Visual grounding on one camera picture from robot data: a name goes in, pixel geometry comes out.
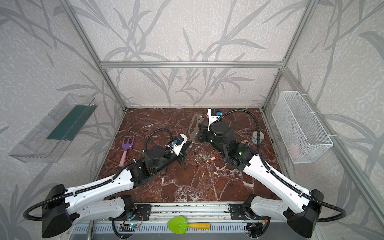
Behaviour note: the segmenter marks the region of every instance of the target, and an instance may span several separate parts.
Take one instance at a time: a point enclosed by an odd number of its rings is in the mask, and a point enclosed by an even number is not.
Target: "red marble surface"
[[[226,113],[232,109],[221,109]],[[261,148],[264,159],[278,171],[277,162],[271,140],[266,131],[263,118],[258,108],[248,108],[258,119],[260,130],[265,138]],[[118,164],[123,154],[121,143],[124,138],[135,138],[133,147],[128,150],[127,161],[143,156],[143,146],[146,137],[154,130],[165,127],[173,135],[184,133],[189,138],[188,128],[195,113],[204,115],[203,123],[208,124],[206,108],[168,108],[168,109],[128,109],[119,132],[109,150],[108,156],[101,168],[98,179],[110,176],[118,171]],[[251,141],[252,132],[256,130],[253,119],[245,113],[236,112],[228,115],[225,122],[235,132],[236,140],[251,146],[257,151]],[[148,149],[159,144],[165,146],[169,141],[166,132],[159,132],[151,138]],[[154,181],[129,191],[119,192],[106,199],[121,195],[131,195],[135,202],[174,202],[174,201],[245,201],[249,194],[258,194],[265,198],[276,195],[259,181],[233,169],[222,159],[208,143],[194,141],[187,149],[187,158],[183,165],[174,162],[163,175],[154,176]]]

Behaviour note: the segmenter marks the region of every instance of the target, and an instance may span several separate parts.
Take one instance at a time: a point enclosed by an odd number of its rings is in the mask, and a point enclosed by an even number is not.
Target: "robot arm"
[[[163,148],[159,145],[152,147],[144,152],[144,157],[134,163],[126,164],[115,175],[67,189],[63,184],[57,185],[50,190],[46,201],[27,209],[24,217],[29,220],[42,221],[43,238],[56,236],[73,224],[94,219],[122,216],[130,218],[136,211],[130,196],[98,200],[148,183],[154,179],[154,175],[160,173],[174,161],[183,164],[186,149],[190,143],[190,141],[187,142],[184,134],[177,135],[167,147]],[[37,208],[36,206],[43,207],[41,218],[29,215],[30,211]]]
[[[311,196],[322,201],[324,195],[316,189],[309,191],[294,183],[271,165],[263,162],[260,155],[251,147],[237,142],[232,128],[221,121],[222,113],[219,109],[208,109],[207,114],[209,124],[199,124],[198,141],[209,142],[223,155],[226,163],[252,176],[281,199],[265,199],[251,194],[243,204],[244,212],[248,218],[255,219],[257,216],[268,216],[280,219],[286,221],[300,235],[310,238],[318,220],[321,205],[311,202],[304,196]],[[296,191],[288,187],[289,185],[294,186]]]

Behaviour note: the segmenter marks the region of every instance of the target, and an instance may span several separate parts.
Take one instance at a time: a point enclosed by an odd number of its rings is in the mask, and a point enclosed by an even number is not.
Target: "leaf-patterned wallpaper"
[[[293,91],[284,77],[281,78],[279,85],[272,93],[271,101],[266,106],[266,116],[275,136],[274,140],[281,152],[279,159],[294,182],[310,190],[319,189],[324,194],[325,202],[340,206],[347,212],[347,216],[341,220],[317,223],[323,239],[384,239],[384,229],[361,196],[359,189],[353,184],[348,173],[344,171],[332,148],[313,163],[292,163],[272,117],[272,110],[281,91]],[[322,208],[320,217],[334,214],[334,211]]]
[[[262,106],[276,73],[274,68],[109,70],[126,105],[131,107]],[[205,81],[204,76],[212,76],[211,81]]]
[[[307,0],[70,0],[102,61],[281,61]],[[127,106],[262,106],[276,69],[109,69]]]
[[[102,61],[281,61],[307,0],[70,0]]]
[[[384,1],[319,5],[288,67],[384,197]]]
[[[58,2],[0,1],[0,238],[41,239],[41,223],[23,211],[63,183],[97,174],[123,116]],[[68,93],[98,105],[57,163],[23,163],[8,155]]]
[[[320,1],[288,67],[384,195],[384,1]],[[384,230],[330,149],[311,164],[292,164],[270,115],[282,80],[267,107],[291,177],[323,191],[348,216],[320,223],[324,239],[384,239]],[[324,216],[333,212],[323,209]]]

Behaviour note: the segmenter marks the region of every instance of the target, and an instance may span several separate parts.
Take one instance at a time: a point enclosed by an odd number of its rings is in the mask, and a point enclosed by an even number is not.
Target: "mesh basket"
[[[297,91],[281,92],[272,116],[293,163],[314,162],[333,146],[315,113]]]

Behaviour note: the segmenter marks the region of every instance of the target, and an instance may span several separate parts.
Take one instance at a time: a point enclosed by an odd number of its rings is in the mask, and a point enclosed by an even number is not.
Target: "pink handle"
[[[127,156],[127,151],[124,151],[124,153],[122,154],[120,163],[119,163],[119,167],[124,166],[124,163],[125,163],[125,157],[126,157],[126,156]]]

